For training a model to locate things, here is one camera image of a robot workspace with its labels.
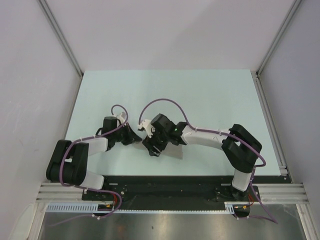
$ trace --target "white tabletop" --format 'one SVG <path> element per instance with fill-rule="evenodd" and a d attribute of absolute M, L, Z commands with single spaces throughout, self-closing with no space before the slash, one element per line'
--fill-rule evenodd
<path fill-rule="evenodd" d="M 249 70 L 120 70 L 86 71 L 72 113 L 66 139 L 92 136 L 111 116 L 114 104 L 126 107 L 133 130 L 138 132 L 141 110 L 150 101 L 169 98 L 185 110 L 191 124 L 207 129 L 244 126 L 262 144 L 267 165 L 257 175 L 280 175 L 276 155 Z M 143 119 L 166 115 L 183 122 L 179 109 L 170 102 L 157 102 Z M 182 147 L 183 158 L 161 154 L 151 157 L 147 150 L 116 143 L 108 152 L 88 159 L 88 169 L 102 175 L 208 176 L 233 175 L 234 168 L 224 152 L 199 145 Z"/>

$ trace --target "purple cable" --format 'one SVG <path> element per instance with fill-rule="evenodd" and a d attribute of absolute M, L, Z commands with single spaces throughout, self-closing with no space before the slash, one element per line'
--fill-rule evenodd
<path fill-rule="evenodd" d="M 182 109 L 182 107 L 181 107 L 177 102 L 175 102 L 175 101 L 173 101 L 173 100 L 171 100 L 171 99 L 169 99 L 169 98 L 158 98 L 158 99 L 155 99 L 155 100 L 149 102 L 149 103 L 142 109 L 142 111 L 141 111 L 141 113 L 140 113 L 140 116 L 139 116 L 139 124 L 141 123 L 142 116 L 143 116 L 145 110 L 146 110 L 151 104 L 153 104 L 153 103 L 155 103 L 155 102 L 159 102 L 159 101 L 167 101 L 167 102 L 171 102 L 171 103 L 173 103 L 174 105 L 176 105 L 176 106 L 180 109 L 180 111 L 181 111 L 181 113 L 182 113 L 182 115 L 183 115 L 183 117 L 184 117 L 184 119 L 185 119 L 186 124 L 187 124 L 192 130 L 194 130 L 194 131 L 199 131 L 199 132 L 204 132 L 204 133 L 213 133 L 213 134 L 219 134 L 219 135 L 224 135 L 224 136 L 227 136 L 227 137 L 231 137 L 231 138 L 239 141 L 239 142 L 242 143 L 243 145 L 245 145 L 248 149 L 250 149 L 252 152 L 254 152 L 254 154 L 256 154 L 258 158 L 261 159 L 262 164 L 255 165 L 255 166 L 253 167 L 253 171 L 252 171 L 252 175 L 251 175 L 251 179 L 250 179 L 249 185 L 250 185 L 250 187 L 251 187 L 251 189 L 252 189 L 252 192 L 253 192 L 255 198 L 258 200 L 258 202 L 260 203 L 261 207 L 262 207 L 262 208 L 264 209 L 264 211 L 269 215 L 270 218 L 267 218 L 267 217 L 265 217 L 265 216 L 256 216 L 256 215 L 250 216 L 249 218 L 265 219 L 265 220 L 269 220 L 269 221 L 271 221 L 271 222 L 273 222 L 273 223 L 275 223 L 275 224 L 278 224 L 277 220 L 272 216 L 272 214 L 269 212 L 269 210 L 267 209 L 267 207 L 261 202 L 260 198 L 257 196 L 256 191 L 254 190 L 254 187 L 253 187 L 253 185 L 252 185 L 252 180 L 253 180 L 253 178 L 254 178 L 256 168 L 264 167 L 264 166 L 267 164 L 267 163 L 266 163 L 266 160 L 260 155 L 260 153 L 257 152 L 252 146 L 250 146 L 250 145 L 249 145 L 248 143 L 246 143 L 244 140 L 242 140 L 241 138 L 239 138 L 239 137 L 237 137 L 237 136 L 235 136 L 235 135 L 233 135 L 233 134 L 226 133 L 226 132 L 220 132 L 220 131 L 216 131 L 216 130 L 201 129 L 201 128 L 195 128 L 195 127 L 193 127 L 193 126 L 190 124 L 190 122 L 189 122 L 189 120 L 188 120 L 188 118 L 187 118 L 187 115 L 186 115 L 185 111 Z"/>
<path fill-rule="evenodd" d="M 85 137 L 85 138 L 80 138 L 80 139 L 77 139 L 75 141 L 73 141 L 70 146 L 67 148 L 67 150 L 65 151 L 65 154 L 63 155 L 63 158 L 62 158 L 62 162 L 61 162 L 61 165 L 60 165 L 60 170 L 59 170 L 59 181 L 61 183 L 62 186 L 64 187 L 71 187 L 72 184 L 65 184 L 64 181 L 63 181 L 63 169 L 64 169 L 64 165 L 65 165 L 65 161 L 66 161 L 66 158 L 68 156 L 68 153 L 70 152 L 71 148 L 76 144 L 76 143 L 79 143 L 79 142 L 82 142 L 82 141 L 87 141 L 87 140 L 91 140 L 91 139 L 96 139 L 96 138 L 101 138 L 101 137 L 104 137 L 108 134 L 112 134 L 113 132 L 119 130 L 120 128 L 122 128 L 128 121 L 128 111 L 125 109 L 125 107 L 123 107 L 122 105 L 119 105 L 119 104 L 116 104 L 116 105 L 113 105 L 112 108 L 111 108 L 111 114 L 113 115 L 114 114 L 114 108 L 115 107 L 120 107 L 124 110 L 125 114 L 126 114 L 126 118 L 124 120 L 124 122 L 119 125 L 117 128 L 111 130 L 111 131 L 108 131 L 104 134 L 101 134 L 101 135 L 94 135 L 94 136 L 88 136 L 88 137 Z M 107 215 L 104 215 L 104 216 L 100 216 L 100 219 L 104 219 L 106 217 L 109 217 L 111 216 L 112 214 L 114 214 L 115 211 L 117 211 L 121 204 L 122 204 L 122 198 L 121 196 L 119 195 L 119 193 L 115 192 L 115 191 L 109 191 L 109 190 L 97 190 L 97 189 L 93 189 L 93 188 L 85 188 L 85 187 L 81 187 L 81 186 L 75 186 L 76 188 L 78 189 L 84 189 L 84 190 L 89 190 L 89 191 L 93 191 L 93 192 L 98 192 L 98 193 L 109 193 L 109 194 L 115 194 L 119 197 L 119 204 L 118 206 L 112 210 L 111 212 L 109 212 Z M 63 223 L 66 223 L 66 222 L 69 222 L 69 221 L 72 221 L 74 219 L 77 219 L 77 218 L 82 218 L 82 217 L 91 217 L 92 215 L 91 214 L 82 214 L 82 215 L 78 215 L 78 216 L 74 216 L 74 217 L 71 217 L 71 218 L 68 218 L 66 220 L 63 220 L 63 221 L 60 221 L 60 222 L 57 222 L 57 223 L 54 223 L 52 225 L 50 225 L 50 227 L 54 227 L 54 226 L 57 226 L 57 225 L 60 225 L 60 224 L 63 224 Z"/>

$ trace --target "purple wire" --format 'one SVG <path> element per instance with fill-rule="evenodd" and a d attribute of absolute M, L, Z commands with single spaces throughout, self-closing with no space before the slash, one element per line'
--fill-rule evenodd
<path fill-rule="evenodd" d="M 97 138 L 101 138 L 101 137 L 104 137 L 108 134 L 112 134 L 114 133 L 115 131 L 119 130 L 120 128 L 122 128 L 128 121 L 128 111 L 125 109 L 125 107 L 123 107 L 122 105 L 119 105 L 119 104 L 115 104 L 112 106 L 111 108 L 111 114 L 113 115 L 114 114 L 114 108 L 115 107 L 120 107 L 124 110 L 125 114 L 126 114 L 126 118 L 124 120 L 124 122 L 119 125 L 117 128 L 111 130 L 111 131 L 108 131 L 104 134 L 101 134 L 101 135 L 94 135 L 94 136 L 88 136 L 88 137 L 85 137 L 85 138 L 80 138 L 80 139 L 77 139 L 75 141 L 73 141 L 70 146 L 67 148 L 67 150 L 65 151 L 65 154 L 63 155 L 63 158 L 62 158 L 62 161 L 61 161 L 61 165 L 60 165 L 60 170 L 59 170 L 59 181 L 61 183 L 62 186 L 64 187 L 71 187 L 72 184 L 65 184 L 64 181 L 63 181 L 63 170 L 64 170 L 64 165 L 65 165 L 65 161 L 67 159 L 67 156 L 71 150 L 71 148 L 76 144 L 76 143 L 79 143 L 79 142 L 82 142 L 82 141 L 87 141 L 87 140 L 91 140 L 91 139 L 97 139 Z M 75 186 L 76 188 L 78 189 L 84 189 L 84 190 L 89 190 L 89 191 L 93 191 L 93 192 L 98 192 L 98 193 L 109 193 L 109 194 L 115 194 L 119 197 L 119 204 L 118 206 L 112 210 L 111 212 L 109 212 L 107 215 L 105 216 L 100 216 L 100 219 L 104 219 L 106 217 L 109 217 L 111 216 L 112 214 L 114 214 L 115 211 L 117 211 L 121 204 L 122 204 L 122 197 L 120 196 L 119 193 L 115 192 L 115 191 L 109 191 L 109 190 L 97 190 L 97 189 L 93 189 L 93 188 L 85 188 L 85 187 L 81 187 L 81 186 Z M 68 218 L 66 220 L 63 220 L 63 221 L 60 221 L 60 222 L 57 222 L 57 223 L 54 223 L 52 225 L 50 225 L 50 227 L 54 227 L 54 226 L 57 226 L 57 225 L 60 225 L 60 224 L 63 224 L 63 223 L 66 223 L 66 222 L 69 222 L 69 221 L 72 221 L 74 219 L 77 219 L 77 218 L 82 218 L 82 217 L 91 217 L 92 215 L 91 214 L 82 214 L 82 215 L 78 215 L 78 216 L 74 216 L 74 217 L 71 217 L 71 218 Z"/>
<path fill-rule="evenodd" d="M 153 103 L 155 103 L 155 102 L 159 102 L 159 101 L 167 101 L 167 102 L 171 102 L 171 103 L 173 103 L 174 105 L 176 105 L 176 106 L 180 109 L 180 111 L 181 111 L 181 113 L 182 113 L 182 115 L 183 115 L 183 117 L 184 117 L 184 119 L 185 119 L 186 124 L 187 124 L 192 130 L 194 130 L 194 131 L 199 131 L 199 132 L 204 132 L 204 133 L 213 133 L 213 134 L 219 134 L 219 135 L 224 135 L 224 136 L 231 137 L 231 138 L 239 141 L 239 142 L 242 143 L 243 145 L 245 145 L 248 149 L 250 149 L 252 152 L 254 152 L 254 154 L 256 154 L 258 158 L 261 159 L 262 164 L 255 165 L 255 166 L 253 167 L 253 171 L 252 171 L 252 175 L 251 175 L 251 179 L 250 179 L 249 185 L 250 185 L 250 187 L 251 187 L 251 189 L 252 189 L 252 192 L 253 192 L 255 198 L 258 200 L 258 202 L 260 203 L 261 207 L 262 207 L 262 208 L 264 209 L 264 211 L 269 215 L 270 218 L 267 218 L 267 217 L 265 217 L 265 216 L 256 216 L 256 215 L 250 216 L 249 218 L 265 219 L 265 220 L 269 220 L 269 221 L 271 221 L 271 222 L 273 222 L 273 223 L 275 223 L 275 224 L 278 224 L 277 220 L 276 220 L 276 219 L 273 217 L 273 215 L 269 212 L 269 210 L 267 209 L 267 207 L 261 202 L 260 198 L 259 198 L 259 197 L 257 196 L 257 194 L 256 194 L 256 191 L 254 190 L 254 186 L 252 185 L 252 180 L 253 180 L 253 178 L 254 178 L 256 168 L 264 167 L 264 166 L 267 164 L 266 160 L 261 156 L 261 154 L 260 154 L 259 152 L 257 152 L 257 151 L 256 151 L 252 146 L 250 146 L 248 143 L 246 143 L 244 140 L 242 140 L 241 138 L 239 138 L 239 137 L 237 137 L 237 136 L 235 136 L 235 135 L 233 135 L 233 134 L 226 133 L 226 132 L 220 132 L 220 131 L 217 131 L 217 130 L 209 130 L 209 129 L 201 129 L 201 128 L 195 128 L 195 127 L 193 127 L 193 126 L 190 124 L 190 122 L 189 122 L 189 120 L 188 120 L 188 118 L 187 118 L 187 115 L 186 115 L 185 111 L 182 109 L 182 107 L 181 107 L 177 102 L 175 102 L 175 101 L 173 101 L 173 100 L 171 100 L 171 99 L 169 99 L 169 98 L 158 98 L 158 99 L 155 99 L 155 100 L 149 102 L 149 103 L 142 109 L 142 111 L 141 111 L 141 113 L 140 113 L 140 116 L 139 116 L 139 124 L 141 123 L 142 116 L 143 116 L 144 112 L 146 111 L 146 109 L 147 109 L 151 104 L 153 104 Z"/>

